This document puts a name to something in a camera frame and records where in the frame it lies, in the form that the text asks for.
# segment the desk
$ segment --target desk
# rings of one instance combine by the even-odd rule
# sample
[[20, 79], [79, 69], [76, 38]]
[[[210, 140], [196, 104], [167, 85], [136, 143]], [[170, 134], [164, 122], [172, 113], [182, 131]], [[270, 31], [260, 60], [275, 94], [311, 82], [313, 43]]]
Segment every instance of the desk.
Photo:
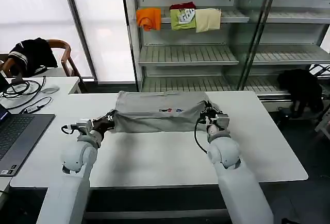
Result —
[[[42, 78], [27, 78], [29, 80], [35, 80], [38, 83], [42, 83]], [[46, 83], [44, 88], [49, 88], [51, 86], [57, 85], [60, 87], [60, 90], [57, 91], [54, 94], [43, 94], [39, 93], [38, 96], [33, 100], [37, 101], [38, 99], [41, 99], [42, 97], [45, 96], [51, 96], [53, 98], [53, 101], [49, 103], [46, 107], [41, 109], [40, 113], [52, 113], [53, 110], [56, 110], [57, 108], [60, 108], [61, 105], [65, 105], [63, 103], [63, 98], [68, 96], [68, 94], [75, 93], [78, 91], [78, 83], [79, 83], [79, 78], [78, 77], [47, 77], [46, 78]], [[5, 107], [11, 107], [11, 106], [17, 106], [21, 103], [24, 103], [27, 101], [31, 96], [22, 96], [21, 98], [17, 100], [6, 100], [4, 98], [0, 98], [0, 104], [5, 106]], [[21, 111], [24, 107], [19, 107], [13, 110], [10, 110], [11, 113], [18, 113]], [[5, 177], [0, 177], [0, 190], [5, 191], [11, 178], [5, 178]]]
[[[308, 175], [253, 92], [208, 92], [230, 116], [229, 129], [259, 182], [305, 180]], [[95, 118], [115, 107], [117, 94], [62, 95], [43, 113], [56, 117], [10, 185], [48, 187], [62, 174], [60, 155], [76, 142], [64, 124]], [[206, 147], [206, 133], [197, 137]], [[195, 144], [193, 132], [110, 133], [98, 150], [91, 187], [160, 187], [217, 184], [211, 163]]]

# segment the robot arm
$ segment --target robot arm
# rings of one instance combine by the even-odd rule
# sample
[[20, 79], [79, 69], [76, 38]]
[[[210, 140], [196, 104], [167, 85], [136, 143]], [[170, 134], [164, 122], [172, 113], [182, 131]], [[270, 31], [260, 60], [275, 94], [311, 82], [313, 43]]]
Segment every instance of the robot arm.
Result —
[[112, 116], [113, 112], [109, 112], [93, 122], [87, 120], [62, 127], [66, 134], [78, 130], [80, 135], [63, 152], [64, 174], [49, 186], [37, 224], [81, 223], [90, 188], [89, 176], [104, 133], [114, 128]]
[[207, 154], [233, 224], [273, 224], [273, 213], [260, 185], [240, 156], [238, 143], [230, 137], [228, 115], [208, 103], [199, 120], [207, 125]]

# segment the black cloth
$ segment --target black cloth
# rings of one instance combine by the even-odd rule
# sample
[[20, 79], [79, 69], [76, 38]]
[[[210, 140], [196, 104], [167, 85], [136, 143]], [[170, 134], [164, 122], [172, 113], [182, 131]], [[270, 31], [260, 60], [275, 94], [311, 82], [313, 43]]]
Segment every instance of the black cloth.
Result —
[[[31, 77], [47, 70], [47, 67], [56, 68], [57, 61], [53, 51], [46, 40], [37, 38], [35, 40], [24, 40], [18, 43], [9, 53], [15, 64], [19, 65], [22, 77]], [[18, 75], [15, 67], [10, 69], [12, 75]]]
[[[284, 71], [278, 76], [277, 81], [281, 89], [285, 89], [291, 94], [293, 117], [301, 116], [306, 106], [309, 106], [315, 113], [323, 110], [322, 87], [317, 83], [317, 77], [308, 70]], [[299, 106], [296, 111], [297, 101], [299, 101]]]

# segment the printed logo on shirt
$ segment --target printed logo on shirt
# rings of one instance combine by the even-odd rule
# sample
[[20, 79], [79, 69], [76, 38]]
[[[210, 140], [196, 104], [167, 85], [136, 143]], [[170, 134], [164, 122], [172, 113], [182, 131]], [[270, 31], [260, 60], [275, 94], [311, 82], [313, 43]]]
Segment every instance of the printed logo on shirt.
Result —
[[175, 110], [176, 112], [183, 112], [183, 109], [173, 109], [173, 108], [167, 108], [167, 109], [158, 109], [159, 112], [172, 112]]

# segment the computer mouse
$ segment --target computer mouse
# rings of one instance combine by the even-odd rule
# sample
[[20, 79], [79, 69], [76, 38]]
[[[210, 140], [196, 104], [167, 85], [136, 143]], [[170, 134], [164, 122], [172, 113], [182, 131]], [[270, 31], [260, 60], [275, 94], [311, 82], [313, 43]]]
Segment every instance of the computer mouse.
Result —
[[44, 93], [44, 94], [54, 94], [56, 93], [57, 91], [60, 90], [60, 87], [59, 86], [56, 86], [56, 85], [52, 85], [46, 89], [43, 89], [41, 90], [41, 93]]

